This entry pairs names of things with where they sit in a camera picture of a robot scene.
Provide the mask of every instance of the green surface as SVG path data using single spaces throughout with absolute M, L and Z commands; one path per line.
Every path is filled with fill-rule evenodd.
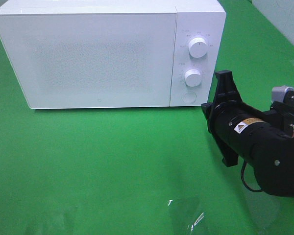
M 267 110 L 294 47 L 249 1 L 221 3 L 216 70 Z M 189 234 L 201 210 L 206 234 L 294 234 L 294 198 L 247 191 L 241 163 L 221 163 L 200 107 L 31 110 L 0 43 L 0 235 Z

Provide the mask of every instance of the white knob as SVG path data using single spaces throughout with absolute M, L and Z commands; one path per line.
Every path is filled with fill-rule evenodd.
M 185 73 L 185 83 L 189 87 L 195 87 L 201 84 L 201 73 L 198 70 L 188 70 Z
M 203 38 L 194 38 L 188 44 L 189 51 L 192 57 L 200 58 L 207 53 L 208 44 Z

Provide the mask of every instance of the black cable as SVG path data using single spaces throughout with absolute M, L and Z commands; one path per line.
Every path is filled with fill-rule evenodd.
M 244 172 L 245 172 L 246 165 L 247 165 L 247 162 L 244 160 L 244 162 L 243 162 L 243 166 L 242 166 L 242 169 L 241 169 L 241 180 L 242 180 L 243 185 L 244 185 L 249 191 L 252 191 L 252 192 L 263 192 L 262 189 L 252 189 L 252 188 L 250 188 L 250 187 L 247 185 L 247 183 L 245 182 L 245 179 L 244 179 Z

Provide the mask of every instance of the robotic arm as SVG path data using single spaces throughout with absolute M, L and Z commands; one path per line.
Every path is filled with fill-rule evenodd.
M 216 77 L 214 100 L 202 104 L 202 110 L 223 163 L 237 165 L 240 155 L 245 166 L 254 168 L 261 188 L 252 191 L 294 197 L 294 89 L 273 88 L 270 110 L 261 112 L 242 101 L 231 71 L 216 72 Z

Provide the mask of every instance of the clear plastic sheet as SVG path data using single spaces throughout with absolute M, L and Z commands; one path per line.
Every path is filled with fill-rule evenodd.
M 208 234 L 198 196 L 169 200 L 168 207 L 175 235 Z

